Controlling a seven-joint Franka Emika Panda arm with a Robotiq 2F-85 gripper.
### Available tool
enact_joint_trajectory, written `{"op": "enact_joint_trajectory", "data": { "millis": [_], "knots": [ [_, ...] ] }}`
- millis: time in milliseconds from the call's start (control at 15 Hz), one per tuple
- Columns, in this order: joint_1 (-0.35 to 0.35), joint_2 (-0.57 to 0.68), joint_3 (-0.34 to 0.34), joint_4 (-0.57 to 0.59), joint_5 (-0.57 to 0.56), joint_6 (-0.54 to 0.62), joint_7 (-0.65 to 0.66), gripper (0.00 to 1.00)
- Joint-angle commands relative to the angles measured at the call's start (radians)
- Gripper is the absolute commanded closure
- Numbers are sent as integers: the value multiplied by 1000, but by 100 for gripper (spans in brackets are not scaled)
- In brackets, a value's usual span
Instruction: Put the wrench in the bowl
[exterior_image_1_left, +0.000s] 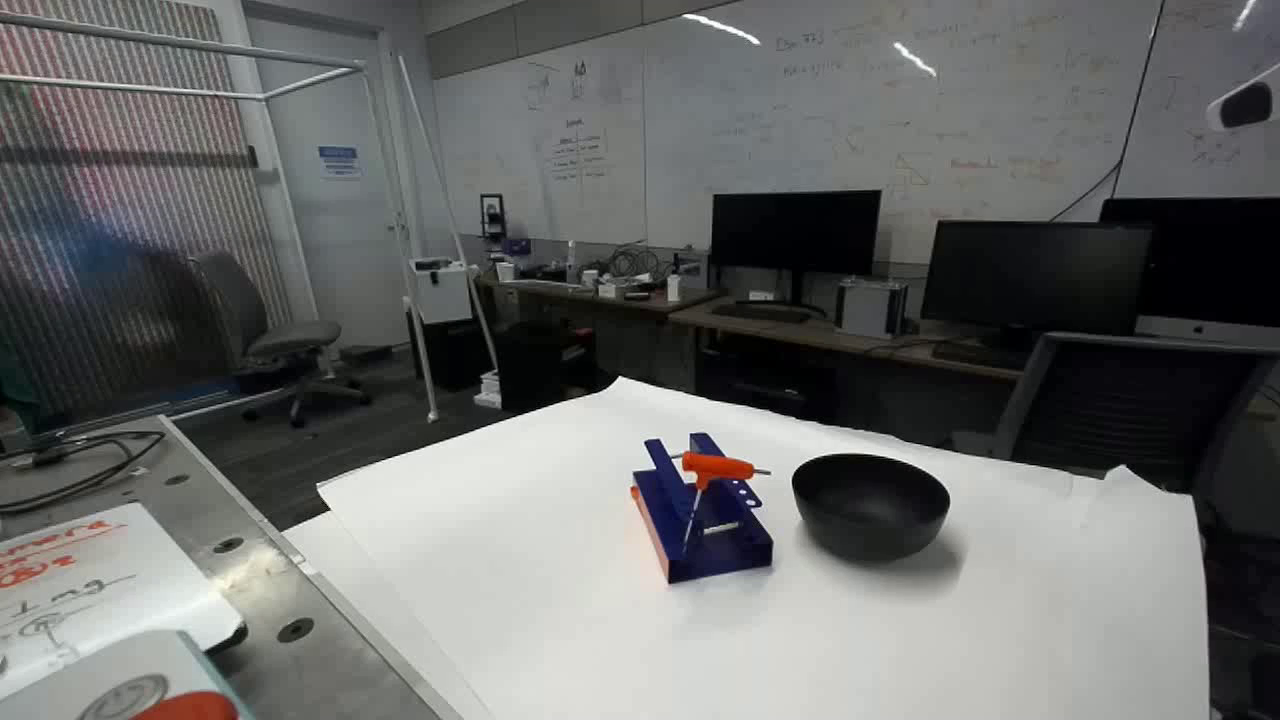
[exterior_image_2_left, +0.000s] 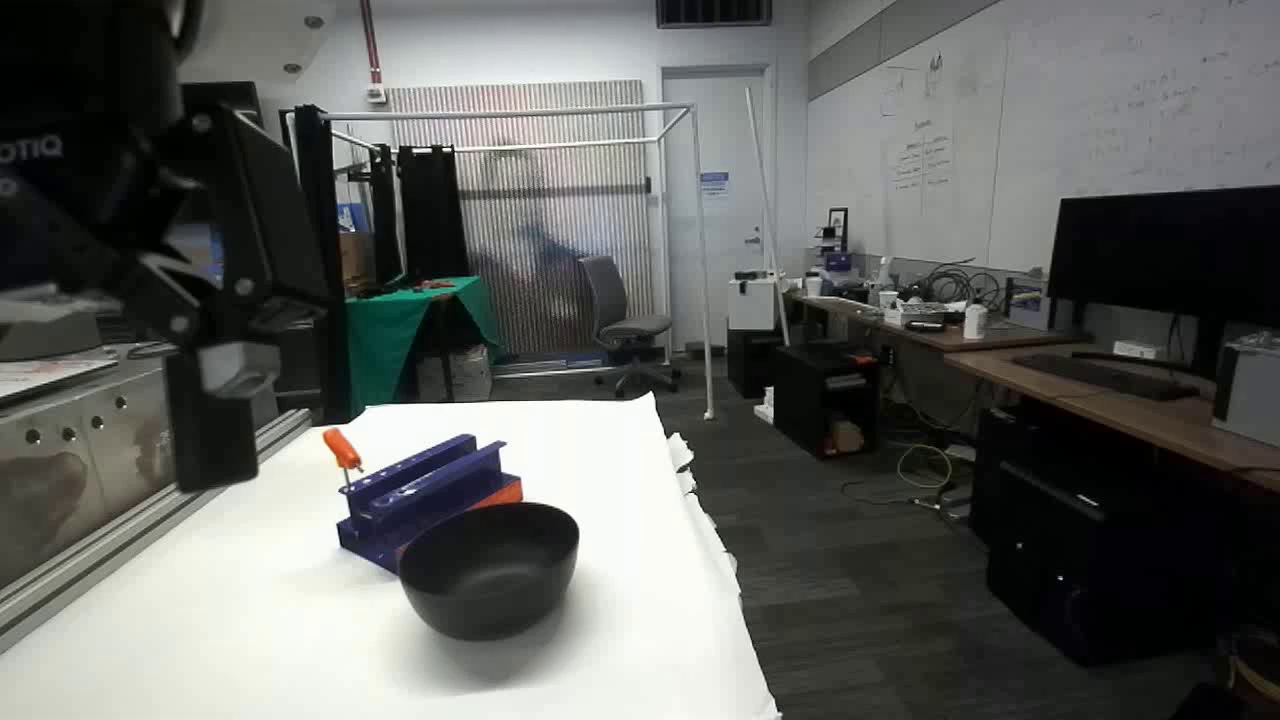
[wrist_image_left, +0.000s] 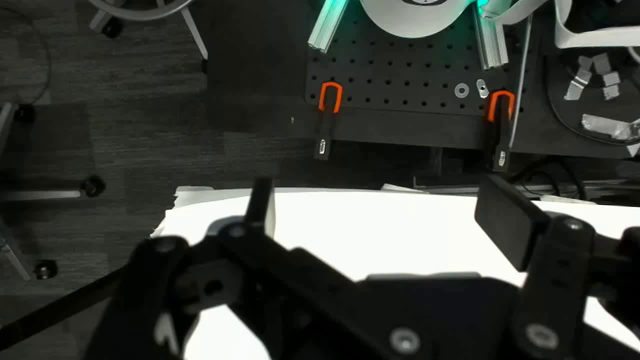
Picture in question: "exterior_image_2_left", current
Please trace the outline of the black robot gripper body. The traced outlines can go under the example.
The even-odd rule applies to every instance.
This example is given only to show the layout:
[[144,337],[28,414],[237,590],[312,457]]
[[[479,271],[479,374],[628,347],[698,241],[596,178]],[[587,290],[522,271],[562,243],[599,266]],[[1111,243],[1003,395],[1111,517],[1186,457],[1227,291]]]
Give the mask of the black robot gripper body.
[[0,0],[4,249],[40,249],[178,347],[333,299],[290,157],[182,105],[202,0]]

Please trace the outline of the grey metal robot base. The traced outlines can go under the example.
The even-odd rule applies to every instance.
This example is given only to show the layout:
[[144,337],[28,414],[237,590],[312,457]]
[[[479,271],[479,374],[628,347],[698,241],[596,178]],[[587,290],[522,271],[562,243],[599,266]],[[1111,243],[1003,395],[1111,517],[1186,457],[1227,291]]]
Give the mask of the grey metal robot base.
[[0,297],[0,648],[20,646],[163,528],[176,451],[158,342],[99,334],[52,284]]

